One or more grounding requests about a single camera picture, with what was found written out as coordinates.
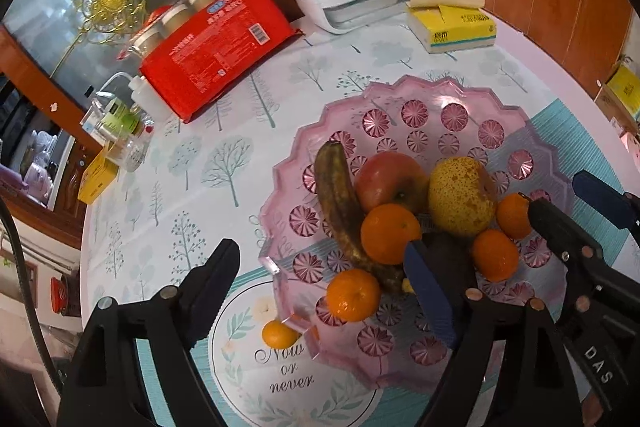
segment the black cord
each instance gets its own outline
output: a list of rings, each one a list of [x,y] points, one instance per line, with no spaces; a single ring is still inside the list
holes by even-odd
[[[38,353],[44,363],[44,367],[47,370],[47,374],[53,383],[53,387],[56,388],[59,395],[62,395],[62,379],[58,374],[47,344],[44,342],[42,336],[42,330],[40,330],[40,322],[36,315],[36,308],[33,304],[33,297],[31,296],[31,287],[29,286],[29,277],[27,275],[27,268],[24,264],[24,252],[22,251],[22,243],[18,230],[15,228],[14,218],[12,217],[9,209],[6,207],[4,200],[0,198],[0,221],[9,236],[9,242],[11,243],[11,249],[14,252],[15,267],[18,270],[18,281],[20,282],[20,292],[22,293],[22,299],[24,301],[24,309],[27,312],[27,320],[29,327],[31,328],[31,334],[33,340],[36,342]]]

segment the pink fruit tray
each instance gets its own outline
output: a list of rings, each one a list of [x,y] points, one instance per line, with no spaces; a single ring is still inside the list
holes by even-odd
[[[442,158],[471,156],[485,165],[500,196],[546,198],[567,214],[573,205],[570,181],[558,171],[555,149],[540,141],[519,107],[502,105],[490,89],[414,76],[393,86],[372,83],[361,96],[328,104],[318,123],[300,128],[291,156],[274,167],[275,190],[260,212],[269,238],[260,261],[273,275],[280,318],[304,333],[315,360],[351,371],[364,385],[430,394],[449,353],[430,332],[414,296],[383,296],[375,315],[360,323],[345,323],[326,307],[327,285],[351,267],[316,197],[313,163],[329,139],[342,143],[352,175],[386,150],[414,157],[426,172]],[[425,232],[433,230],[429,216],[420,220]],[[535,232],[517,245],[514,277],[489,283],[478,274],[479,287],[498,301],[524,305],[536,295],[559,309],[560,261]],[[495,348],[488,378],[497,374],[501,356]]]

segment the red apple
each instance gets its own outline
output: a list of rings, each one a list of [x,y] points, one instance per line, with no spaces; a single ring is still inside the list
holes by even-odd
[[[414,214],[427,211],[429,177],[416,160],[395,151],[369,158],[354,182],[362,209],[368,213],[385,203],[398,203]]]

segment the bolt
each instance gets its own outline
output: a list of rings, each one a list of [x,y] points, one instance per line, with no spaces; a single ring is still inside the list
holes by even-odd
[[[176,286],[165,286],[160,290],[160,296],[163,299],[173,299],[178,295],[178,288]]]
[[[470,301],[479,301],[482,299],[482,292],[478,288],[467,288],[465,296]]]
[[[587,297],[587,295],[580,295],[577,299],[575,299],[575,309],[577,309],[580,313],[584,313],[589,311],[591,307],[591,301]]]
[[[98,308],[100,308],[101,310],[106,310],[108,308],[111,308],[112,304],[113,299],[111,297],[103,297],[98,301]]]
[[[541,312],[543,309],[545,309],[545,303],[541,299],[538,299],[536,297],[533,297],[529,301],[529,306],[531,306],[537,312]]]

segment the orange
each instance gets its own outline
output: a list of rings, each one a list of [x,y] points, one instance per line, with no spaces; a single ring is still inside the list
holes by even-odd
[[[374,208],[360,227],[364,251],[381,264],[401,264],[407,243],[421,237],[422,230],[417,217],[395,203]]]
[[[529,200],[519,194],[509,194],[498,203],[495,219],[502,231],[512,239],[524,239],[531,233]]]
[[[273,349],[287,349],[300,338],[300,333],[292,330],[280,321],[267,322],[262,328],[264,343]]]
[[[504,281],[518,269],[518,248],[500,230],[479,233],[471,247],[476,268],[491,282]]]
[[[329,312],[347,322],[363,321],[380,305],[380,284],[369,272],[353,268],[338,273],[326,289]]]

